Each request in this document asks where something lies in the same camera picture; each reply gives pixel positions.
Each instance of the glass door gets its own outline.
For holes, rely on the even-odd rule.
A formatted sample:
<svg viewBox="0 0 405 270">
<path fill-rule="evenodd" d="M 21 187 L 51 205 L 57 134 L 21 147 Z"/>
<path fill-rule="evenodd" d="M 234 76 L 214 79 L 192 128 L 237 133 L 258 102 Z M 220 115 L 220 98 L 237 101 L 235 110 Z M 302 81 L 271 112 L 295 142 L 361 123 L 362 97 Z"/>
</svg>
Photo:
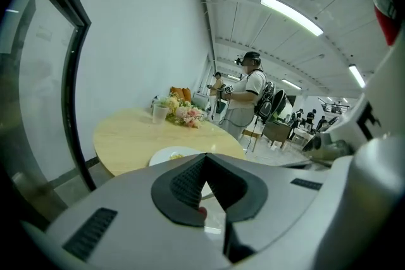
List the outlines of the glass door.
<svg viewBox="0 0 405 270">
<path fill-rule="evenodd" d="M 77 32 L 51 0 L 13 0 L 0 25 L 0 159 L 47 221 L 89 193 L 63 117 Z"/>
</svg>

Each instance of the fluorescent light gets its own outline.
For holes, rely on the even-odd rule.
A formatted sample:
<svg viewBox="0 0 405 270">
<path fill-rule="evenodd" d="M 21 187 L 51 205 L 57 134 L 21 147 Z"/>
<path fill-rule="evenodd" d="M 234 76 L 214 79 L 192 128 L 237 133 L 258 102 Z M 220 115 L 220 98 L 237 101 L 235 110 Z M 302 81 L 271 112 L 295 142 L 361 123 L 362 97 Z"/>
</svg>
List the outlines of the fluorescent light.
<svg viewBox="0 0 405 270">
<path fill-rule="evenodd" d="M 364 88 L 366 83 L 363 80 L 363 78 L 361 78 L 361 74 L 359 72 L 359 70 L 357 69 L 357 66 L 355 64 L 352 64 L 349 66 L 350 72 L 354 75 L 354 77 L 356 78 L 357 82 L 359 83 L 361 88 Z"/>
<path fill-rule="evenodd" d="M 301 90 L 301 89 L 302 89 L 301 87 L 298 87 L 297 85 L 294 85 L 292 82 L 289 82 L 289 81 L 286 80 L 286 79 L 283 79 L 282 81 L 285 82 L 287 85 L 290 85 L 291 87 L 294 87 L 294 88 L 296 88 L 296 89 L 298 89 L 298 90 Z"/>
<path fill-rule="evenodd" d="M 240 80 L 239 78 L 237 78 L 237 77 L 233 77 L 232 75 L 228 75 L 228 78 L 231 78 L 231 79 L 235 79 L 235 80 Z"/>
<path fill-rule="evenodd" d="M 316 36 L 319 36 L 323 33 L 323 30 L 315 23 L 313 23 L 309 18 L 306 18 L 296 9 L 281 2 L 280 0 L 260 0 L 260 3 L 278 11 L 279 13 L 291 18 L 292 20 L 295 20 L 298 24 L 305 27 Z"/>
</svg>

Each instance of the glass cup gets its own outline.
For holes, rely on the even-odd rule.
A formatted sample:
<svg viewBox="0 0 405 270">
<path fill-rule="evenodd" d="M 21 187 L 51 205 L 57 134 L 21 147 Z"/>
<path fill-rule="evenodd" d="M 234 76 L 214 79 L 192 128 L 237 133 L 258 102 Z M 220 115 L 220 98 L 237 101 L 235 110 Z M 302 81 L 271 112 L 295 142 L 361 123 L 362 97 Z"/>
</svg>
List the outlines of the glass cup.
<svg viewBox="0 0 405 270">
<path fill-rule="evenodd" d="M 166 115 L 169 112 L 169 108 L 160 105 L 160 104 L 155 104 L 153 105 L 153 123 L 154 124 L 162 124 L 164 120 L 166 119 Z"/>
</svg>

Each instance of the white wall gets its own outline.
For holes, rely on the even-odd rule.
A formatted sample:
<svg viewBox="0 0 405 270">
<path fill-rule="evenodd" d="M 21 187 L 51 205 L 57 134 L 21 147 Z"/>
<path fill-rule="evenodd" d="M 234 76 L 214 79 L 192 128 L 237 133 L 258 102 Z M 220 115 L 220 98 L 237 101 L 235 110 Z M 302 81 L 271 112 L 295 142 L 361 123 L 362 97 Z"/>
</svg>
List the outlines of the white wall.
<svg viewBox="0 0 405 270">
<path fill-rule="evenodd" d="M 92 25 L 78 67 L 76 111 L 86 159 L 105 117 L 197 86 L 211 51 L 201 0 L 81 0 Z"/>
<path fill-rule="evenodd" d="M 291 103 L 287 100 L 287 102 L 285 103 L 285 107 L 282 110 L 282 112 L 280 113 L 280 115 L 278 116 L 278 118 L 281 118 L 282 120 L 284 120 L 287 115 L 290 115 L 291 117 L 291 113 L 292 113 L 292 106 Z"/>
<path fill-rule="evenodd" d="M 325 115 L 320 100 L 317 96 L 301 96 L 298 95 L 296 97 L 296 101 L 294 103 L 294 107 L 292 111 L 296 112 L 298 109 L 302 108 L 304 110 L 304 118 L 306 115 L 312 111 L 312 109 L 316 109 L 315 118 L 313 121 L 314 126 L 318 125 L 318 122 L 321 120 L 321 117 Z"/>
</svg>

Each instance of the plate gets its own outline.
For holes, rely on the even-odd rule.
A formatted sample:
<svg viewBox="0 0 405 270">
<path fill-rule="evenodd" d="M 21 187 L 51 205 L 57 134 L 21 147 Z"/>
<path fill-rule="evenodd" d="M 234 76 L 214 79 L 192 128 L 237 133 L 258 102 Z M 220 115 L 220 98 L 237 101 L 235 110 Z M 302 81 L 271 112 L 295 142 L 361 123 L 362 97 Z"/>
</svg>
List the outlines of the plate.
<svg viewBox="0 0 405 270">
<path fill-rule="evenodd" d="M 186 147 L 186 146 L 165 147 L 164 149 L 157 151 L 153 155 L 153 157 L 149 161 L 149 166 L 154 166 L 159 163 L 172 161 L 172 160 L 170 160 L 170 157 L 175 156 L 177 154 L 181 154 L 183 156 L 193 156 L 195 154 L 200 154 L 200 153 L 202 153 L 202 152 L 192 149 L 191 147 Z M 212 191 L 211 191 L 209 185 L 207 183 L 205 183 L 204 187 L 201 190 L 202 197 L 206 197 L 211 193 L 212 193 Z"/>
</svg>

